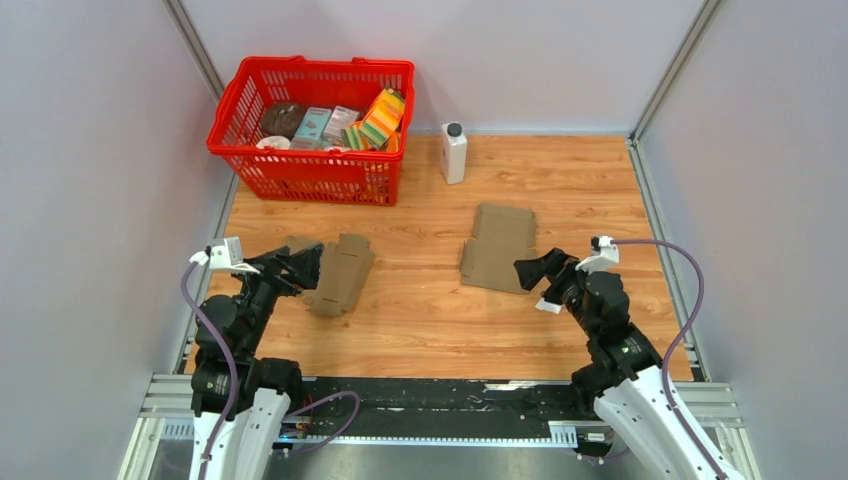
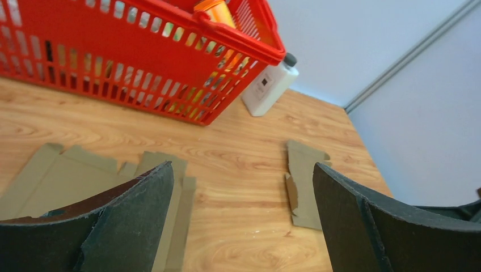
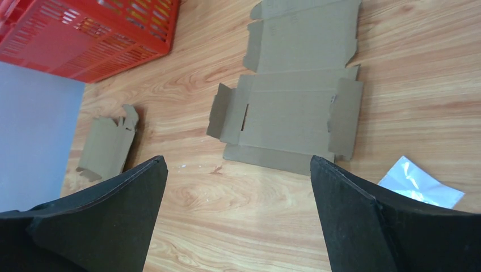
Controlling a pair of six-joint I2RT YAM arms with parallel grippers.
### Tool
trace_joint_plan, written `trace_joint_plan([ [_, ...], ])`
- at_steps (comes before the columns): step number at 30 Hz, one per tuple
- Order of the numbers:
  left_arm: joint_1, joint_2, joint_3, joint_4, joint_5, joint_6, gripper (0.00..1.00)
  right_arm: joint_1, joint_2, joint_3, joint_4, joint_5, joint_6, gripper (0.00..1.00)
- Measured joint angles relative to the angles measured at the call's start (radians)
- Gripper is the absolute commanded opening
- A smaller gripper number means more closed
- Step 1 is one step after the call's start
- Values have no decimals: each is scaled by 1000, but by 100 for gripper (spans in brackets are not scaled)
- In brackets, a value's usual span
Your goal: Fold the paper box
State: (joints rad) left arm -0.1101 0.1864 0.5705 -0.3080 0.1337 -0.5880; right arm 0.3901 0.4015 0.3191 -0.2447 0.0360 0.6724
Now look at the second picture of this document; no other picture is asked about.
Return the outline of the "brown cardboard box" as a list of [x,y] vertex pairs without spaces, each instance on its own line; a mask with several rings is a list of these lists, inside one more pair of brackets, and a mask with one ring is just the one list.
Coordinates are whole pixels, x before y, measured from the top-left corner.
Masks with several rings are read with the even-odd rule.
[[99,156],[75,145],[42,145],[1,195],[1,219],[33,218],[123,184],[170,161],[174,188],[153,271],[182,271],[196,191],[187,177],[187,161],[175,155],[145,151],[139,164]]

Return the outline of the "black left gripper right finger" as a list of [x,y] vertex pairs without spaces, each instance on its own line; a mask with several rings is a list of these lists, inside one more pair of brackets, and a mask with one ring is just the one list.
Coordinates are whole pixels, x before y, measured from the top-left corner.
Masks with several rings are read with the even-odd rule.
[[313,189],[334,271],[479,271],[480,202],[411,206],[316,163]]

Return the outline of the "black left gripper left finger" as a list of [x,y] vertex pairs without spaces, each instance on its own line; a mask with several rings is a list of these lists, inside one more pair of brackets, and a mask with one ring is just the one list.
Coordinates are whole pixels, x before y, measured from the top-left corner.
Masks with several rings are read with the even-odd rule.
[[174,187],[166,161],[93,197],[1,221],[2,271],[151,271]]

